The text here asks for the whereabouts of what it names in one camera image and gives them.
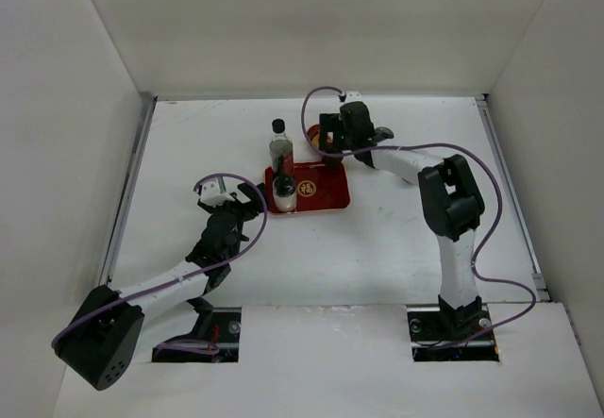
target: rectangular opening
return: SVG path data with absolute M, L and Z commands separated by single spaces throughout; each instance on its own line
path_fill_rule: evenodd
M 151 361 L 154 363 L 236 363 L 239 361 L 239 339 L 242 330 L 241 308 L 214 309 L 211 319 L 204 322 L 204 328 L 195 326 L 192 333 L 182 339 L 199 340 L 215 344 L 216 355 L 200 355 L 180 350 L 153 349 Z M 206 348 L 205 345 L 187 343 L 190 347 Z
M 438 308 L 408 309 L 409 334 L 413 361 L 499 361 L 499 353 L 493 332 L 486 333 L 453 347 L 440 346 L 455 343 L 464 337 L 454 338 L 444 328 Z

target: robotic arm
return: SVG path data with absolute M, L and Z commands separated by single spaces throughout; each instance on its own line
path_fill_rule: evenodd
M 265 194 L 263 185 L 258 188 Z M 112 302 L 131 298 L 60 336 L 54 346 L 57 356 L 102 391 L 117 381 L 137 353 L 178 335 L 203 335 L 213 307 L 201 295 L 220 286 L 230 265 L 203 275 L 191 274 L 236 256 L 241 242 L 249 240 L 242 233 L 243 223 L 263 210 L 251 186 L 241 184 L 239 190 L 249 202 L 242 203 L 236 193 L 227 193 L 222 178 L 204 183 L 197 204 L 210 217 L 189 256 L 169 272 L 120 291 L 108 286 L 93 289 L 72 323 Z M 160 287 L 166 283 L 173 284 Z M 154 292 L 136 296 L 156 287 Z
M 355 151 L 394 137 L 388 128 L 374 128 L 362 102 L 344 104 L 337 114 L 321 114 L 319 121 L 319 147 L 324 152 Z M 419 187 L 424 218 L 436 235 L 441 254 L 441 323 L 455 339 L 469 336 L 486 313 L 471 263 L 484 201 L 467 160 L 460 155 L 442 159 L 420 151 L 380 149 L 355 158 Z M 326 163 L 341 160 L 325 158 Z

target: tray logo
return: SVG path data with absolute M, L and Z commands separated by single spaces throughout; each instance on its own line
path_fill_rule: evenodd
M 304 198 L 310 198 L 317 193 L 317 186 L 311 180 L 303 180 L 298 184 L 298 194 Z

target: red tray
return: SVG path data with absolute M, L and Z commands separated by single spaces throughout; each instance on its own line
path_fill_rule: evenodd
M 318 210 L 344 209 L 350 204 L 348 180 L 343 164 L 326 166 L 322 161 L 294 164 L 294 179 L 297 190 L 294 212 L 315 212 Z M 283 214 L 275 206 L 273 199 L 273 169 L 264 172 L 264 183 L 268 195 L 269 211 Z

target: small bottle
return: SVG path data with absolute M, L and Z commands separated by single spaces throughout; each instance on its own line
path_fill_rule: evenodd
M 285 123 L 282 119 L 273 121 L 273 133 L 269 144 L 273 174 L 275 177 L 279 175 L 294 177 L 294 144 L 285 134 Z
M 281 212 L 293 212 L 297 202 L 294 179 L 294 144 L 285 134 L 282 119 L 273 121 L 273 138 L 269 144 L 273 168 L 273 198 Z

